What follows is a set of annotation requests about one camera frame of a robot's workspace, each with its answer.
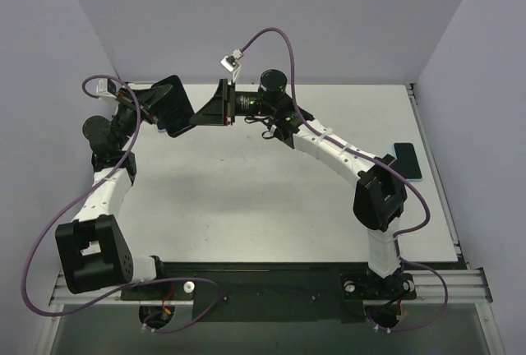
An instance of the black joint bracket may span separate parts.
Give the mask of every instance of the black joint bracket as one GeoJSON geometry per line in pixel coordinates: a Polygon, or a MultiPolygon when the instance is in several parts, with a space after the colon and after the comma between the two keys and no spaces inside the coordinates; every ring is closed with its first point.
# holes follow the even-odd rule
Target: black joint bracket
{"type": "Polygon", "coordinates": [[[415,290],[409,290],[409,282],[414,283],[413,276],[401,271],[384,279],[370,270],[340,275],[340,287],[342,288],[344,302],[390,300],[397,296],[402,299],[414,300],[417,298],[417,293],[415,290]]]}
{"type": "MultiPolygon", "coordinates": [[[[113,168],[117,165],[118,161],[124,155],[124,151],[118,151],[115,154],[110,156],[105,156],[100,158],[99,156],[93,153],[91,155],[91,165],[93,166],[93,171],[95,173],[104,170],[105,168],[113,168]]],[[[137,166],[135,161],[135,155],[131,152],[124,162],[121,165],[121,168],[125,168],[128,171],[128,176],[130,176],[131,184],[135,181],[135,176],[137,174],[137,166]]]]}
{"type": "MultiPolygon", "coordinates": [[[[396,160],[389,154],[377,159],[390,167],[396,160]]],[[[405,186],[378,165],[358,175],[353,212],[367,228],[385,232],[391,221],[404,212],[404,202],[408,198],[405,186]]]]}
{"type": "Polygon", "coordinates": [[[132,281],[132,254],[113,215],[59,225],[55,240],[67,287],[72,293],[132,281]],[[100,252],[82,255],[81,251],[91,242],[99,242],[100,252]]]}

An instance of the red wire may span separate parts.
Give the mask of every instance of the red wire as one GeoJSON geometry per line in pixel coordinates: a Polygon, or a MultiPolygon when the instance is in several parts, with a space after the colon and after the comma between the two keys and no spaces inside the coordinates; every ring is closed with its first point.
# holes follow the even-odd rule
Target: red wire
{"type": "Polygon", "coordinates": [[[165,297],[165,298],[163,299],[163,303],[162,303],[163,310],[164,310],[164,311],[168,311],[169,314],[171,314],[172,312],[171,312],[170,310],[168,310],[168,309],[164,306],[164,302],[166,302],[167,300],[171,299],[174,293],[175,293],[175,284],[171,284],[171,285],[170,285],[170,294],[169,294],[167,297],[165,297]]]}

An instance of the robotic arm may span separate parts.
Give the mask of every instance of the robotic arm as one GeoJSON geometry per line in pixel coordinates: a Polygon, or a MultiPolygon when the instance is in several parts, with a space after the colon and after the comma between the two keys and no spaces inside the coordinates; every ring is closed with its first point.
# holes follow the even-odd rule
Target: robotic arm
{"type": "MultiPolygon", "coordinates": [[[[224,62],[238,73],[235,58],[224,62]]],[[[355,190],[353,212],[367,228],[369,269],[378,279],[392,282],[401,273],[399,250],[393,238],[407,199],[404,184],[383,168],[351,154],[360,151],[333,131],[324,127],[310,113],[303,117],[321,135],[309,130],[294,110],[285,87],[287,78],[277,70],[261,75],[257,92],[236,91],[235,83],[219,81],[213,98],[197,113],[177,76],[170,76],[136,96],[141,104],[141,120],[155,123],[171,137],[180,136],[195,126],[227,126],[236,117],[255,118],[267,126],[265,133],[289,147],[320,160],[341,175],[355,190]],[[346,148],[326,140],[330,136],[346,148]]],[[[116,90],[111,81],[99,84],[99,96],[118,105],[111,122],[103,117],[89,118],[83,126],[84,136],[93,150],[95,182],[101,181],[122,157],[122,148],[136,126],[136,109],[126,90],[116,90]]],[[[391,165],[395,158],[376,158],[391,165]]],[[[103,287],[158,279],[164,276],[163,264],[156,256],[137,256],[129,248],[117,224],[123,197],[133,185],[136,165],[130,154],[124,165],[105,184],[92,193],[81,211],[69,224],[59,225],[55,238],[67,286],[72,293],[103,287]]]]}

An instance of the black bracket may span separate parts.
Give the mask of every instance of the black bracket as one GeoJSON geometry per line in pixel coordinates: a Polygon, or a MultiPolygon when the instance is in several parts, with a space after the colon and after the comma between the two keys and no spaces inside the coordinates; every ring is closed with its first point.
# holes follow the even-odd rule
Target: black bracket
{"type": "MultiPolygon", "coordinates": [[[[392,166],[395,157],[387,154],[377,158],[392,166]]],[[[404,184],[384,168],[376,165],[358,174],[353,212],[356,218],[370,230],[385,232],[391,221],[404,212],[408,193],[404,184]]]]}
{"type": "Polygon", "coordinates": [[[113,215],[58,225],[55,240],[67,287],[72,293],[132,281],[132,254],[113,215]],[[82,255],[81,251],[89,247],[90,242],[99,242],[100,252],[82,255]]]}
{"type": "MultiPolygon", "coordinates": [[[[164,263],[158,256],[152,256],[155,261],[155,272],[157,279],[166,278],[164,263]]],[[[189,293],[184,290],[184,282],[162,283],[156,285],[140,285],[137,287],[125,288],[121,292],[121,300],[124,301],[144,301],[144,300],[163,300],[170,293],[172,296],[167,300],[192,300],[195,289],[189,293]]]]}
{"type": "MultiPolygon", "coordinates": [[[[95,153],[91,155],[91,165],[93,166],[94,173],[100,172],[105,168],[114,168],[118,161],[124,155],[124,151],[118,151],[111,155],[106,155],[104,158],[100,158],[95,153]]],[[[137,174],[137,166],[135,161],[135,154],[132,152],[124,159],[121,168],[125,168],[128,172],[128,176],[131,180],[131,184],[135,181],[137,174]]]]}
{"type": "Polygon", "coordinates": [[[414,286],[411,292],[404,289],[404,284],[408,284],[409,282],[413,283],[413,276],[409,273],[402,273],[381,279],[378,275],[367,269],[352,273],[343,273],[340,275],[339,281],[343,289],[344,302],[390,300],[398,296],[407,300],[417,298],[414,286]]]}
{"type": "Polygon", "coordinates": [[[189,123],[192,126],[231,125],[235,121],[235,104],[234,86],[222,78],[212,99],[190,118],[189,123]]]}

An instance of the gray wall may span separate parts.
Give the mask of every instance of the gray wall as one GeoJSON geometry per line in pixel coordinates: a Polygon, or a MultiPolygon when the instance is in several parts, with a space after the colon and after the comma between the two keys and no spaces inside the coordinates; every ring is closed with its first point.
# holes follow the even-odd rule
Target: gray wall
{"type": "MultiPolygon", "coordinates": [[[[103,105],[80,83],[111,67],[76,0],[0,0],[0,14],[0,353],[27,355],[43,318],[22,303],[22,265],[46,222],[89,185],[81,125],[103,105]]],[[[30,275],[37,305],[57,272],[49,236],[30,275]]]]}
{"type": "Polygon", "coordinates": [[[455,226],[509,354],[526,337],[526,0],[463,0],[417,97],[455,226]]]}
{"type": "MultiPolygon", "coordinates": [[[[127,79],[216,82],[224,55],[278,26],[293,41],[302,83],[400,84],[418,78],[461,0],[79,1],[127,79]]],[[[245,63],[242,81],[288,69],[277,36],[245,63]]]]}

